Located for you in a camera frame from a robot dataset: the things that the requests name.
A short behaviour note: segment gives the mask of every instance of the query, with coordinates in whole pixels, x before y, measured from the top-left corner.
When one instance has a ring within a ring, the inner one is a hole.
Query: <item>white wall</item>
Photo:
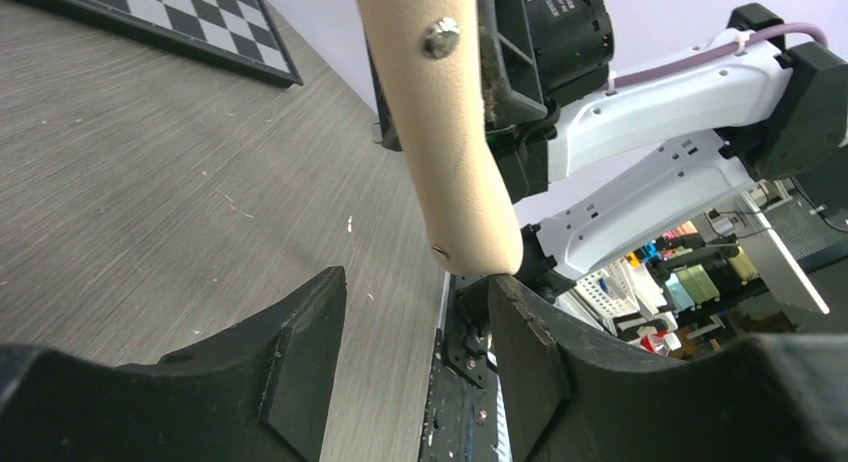
[[[327,63],[375,107],[365,39],[354,0],[268,0]],[[659,54],[688,47],[724,28],[730,11],[760,2],[789,22],[822,27],[831,48],[848,58],[848,0],[605,0],[616,38],[613,68],[624,69]],[[790,39],[790,42],[803,39]],[[578,202],[634,164],[648,151],[636,151],[589,167],[516,210],[522,223],[537,221]]]

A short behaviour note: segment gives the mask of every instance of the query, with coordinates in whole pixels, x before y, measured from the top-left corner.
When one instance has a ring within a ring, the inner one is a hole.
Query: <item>metal screw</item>
[[[433,246],[433,252],[435,252],[436,255],[438,255],[439,258],[442,259],[442,261],[444,261],[444,262],[447,262],[447,261],[450,260],[450,254],[445,252],[445,249],[439,247],[438,245]]]
[[[459,25],[450,17],[442,17],[424,32],[424,55],[431,59],[444,59],[459,43]]]

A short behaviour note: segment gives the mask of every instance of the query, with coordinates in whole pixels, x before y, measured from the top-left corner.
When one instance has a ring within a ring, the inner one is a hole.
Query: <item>black cable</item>
[[[792,183],[795,185],[795,190],[798,192],[799,195],[801,195],[801,198],[804,199],[804,201],[807,202],[807,204],[810,205],[810,208],[812,208],[813,210],[816,210],[816,204],[813,202],[813,199],[811,199],[810,196],[807,194],[807,191],[804,190],[804,187],[801,186],[800,182],[798,182],[798,179],[793,177]],[[816,212],[816,214],[819,216],[821,221],[824,222],[824,225],[830,227],[831,229],[833,229],[837,232],[841,232],[843,234],[848,234],[848,229],[843,229],[841,227],[837,227],[837,226],[833,225],[833,222],[827,220],[827,217],[823,216],[821,214],[821,212]]]

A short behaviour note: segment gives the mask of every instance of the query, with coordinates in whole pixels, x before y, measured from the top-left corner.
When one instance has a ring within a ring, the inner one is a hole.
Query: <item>chessboard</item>
[[[262,0],[17,0],[281,87],[302,84]]]

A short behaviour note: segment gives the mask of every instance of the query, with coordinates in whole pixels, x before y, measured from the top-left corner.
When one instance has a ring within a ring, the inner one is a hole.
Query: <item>black motor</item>
[[[545,95],[564,106],[607,81],[613,32],[604,0],[531,0],[527,21]]]

